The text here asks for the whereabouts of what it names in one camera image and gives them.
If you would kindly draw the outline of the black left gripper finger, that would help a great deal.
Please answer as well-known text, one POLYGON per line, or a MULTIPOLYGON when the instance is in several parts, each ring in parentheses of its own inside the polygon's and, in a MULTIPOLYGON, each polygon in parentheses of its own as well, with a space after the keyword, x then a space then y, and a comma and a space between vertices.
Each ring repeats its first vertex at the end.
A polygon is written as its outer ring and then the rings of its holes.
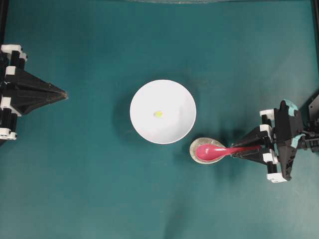
POLYGON ((54 86, 51 83, 45 82, 38 77, 24 71, 16 66, 7 66, 5 70, 4 81, 6 83, 11 83, 19 87, 28 88, 32 90, 58 93, 61 95, 66 95, 67 93, 54 86))
POLYGON ((67 99, 65 92, 41 92, 30 90, 5 90, 0 97, 0 108, 11 109, 13 113, 26 115, 31 111, 67 99))

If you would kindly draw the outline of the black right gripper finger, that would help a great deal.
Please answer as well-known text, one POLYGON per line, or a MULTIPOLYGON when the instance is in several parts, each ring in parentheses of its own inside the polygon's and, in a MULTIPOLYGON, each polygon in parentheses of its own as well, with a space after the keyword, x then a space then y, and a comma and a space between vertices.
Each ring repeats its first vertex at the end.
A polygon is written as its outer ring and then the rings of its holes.
POLYGON ((231 147, 249 147, 264 145, 269 146, 272 143, 272 127, 269 125, 260 125, 251 130, 243 138, 231 145, 231 147))
POLYGON ((275 165, 274 152, 272 149, 268 149, 268 148, 260 148, 260 149, 236 152, 231 154, 231 156, 235 158, 250 160, 250 161, 261 163, 264 165, 267 165, 270 163, 275 165))

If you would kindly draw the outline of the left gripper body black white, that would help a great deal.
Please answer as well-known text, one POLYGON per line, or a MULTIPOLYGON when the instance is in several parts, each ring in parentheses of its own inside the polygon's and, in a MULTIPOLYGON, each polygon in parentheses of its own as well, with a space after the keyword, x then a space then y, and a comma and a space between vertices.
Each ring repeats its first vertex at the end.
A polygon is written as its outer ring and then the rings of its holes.
POLYGON ((24 68, 27 55, 20 45, 0 46, 0 138, 17 139, 16 123, 22 114, 12 105, 12 96, 5 96, 5 91, 13 86, 5 81, 8 75, 14 75, 16 68, 24 68))

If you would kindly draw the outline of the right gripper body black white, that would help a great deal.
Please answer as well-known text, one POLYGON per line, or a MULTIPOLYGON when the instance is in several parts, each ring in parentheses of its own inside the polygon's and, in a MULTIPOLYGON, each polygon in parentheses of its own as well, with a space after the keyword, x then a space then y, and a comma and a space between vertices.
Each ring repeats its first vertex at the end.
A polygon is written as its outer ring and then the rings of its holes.
POLYGON ((303 136, 299 140, 297 149, 288 146, 288 141, 284 143, 277 143, 275 135, 275 112, 274 109, 263 110, 259 112, 262 124, 272 127, 272 143, 263 148, 272 149, 274 152, 273 164, 267 164, 267 179, 273 183, 288 182, 291 180, 291 172, 293 168, 294 159, 297 150, 302 148, 303 136))

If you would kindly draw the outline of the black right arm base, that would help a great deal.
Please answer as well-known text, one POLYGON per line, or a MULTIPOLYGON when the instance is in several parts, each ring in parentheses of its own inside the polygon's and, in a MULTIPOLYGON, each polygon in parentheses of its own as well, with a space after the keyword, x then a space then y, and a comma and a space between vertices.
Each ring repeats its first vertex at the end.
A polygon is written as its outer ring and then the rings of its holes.
POLYGON ((317 124, 319 121, 319 95, 314 97, 309 106, 309 121, 312 122, 313 124, 317 124))

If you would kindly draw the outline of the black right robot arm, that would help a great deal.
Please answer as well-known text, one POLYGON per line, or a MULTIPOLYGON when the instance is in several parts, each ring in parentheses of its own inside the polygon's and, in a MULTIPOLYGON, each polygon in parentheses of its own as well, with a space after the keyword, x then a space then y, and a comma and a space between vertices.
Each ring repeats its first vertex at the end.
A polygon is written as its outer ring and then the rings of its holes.
POLYGON ((319 126, 316 121, 303 125, 300 111, 287 106, 260 111, 262 124, 232 144, 231 147, 252 147, 232 153, 267 166, 267 179, 272 183, 291 180, 291 171, 299 149, 319 150, 319 126))

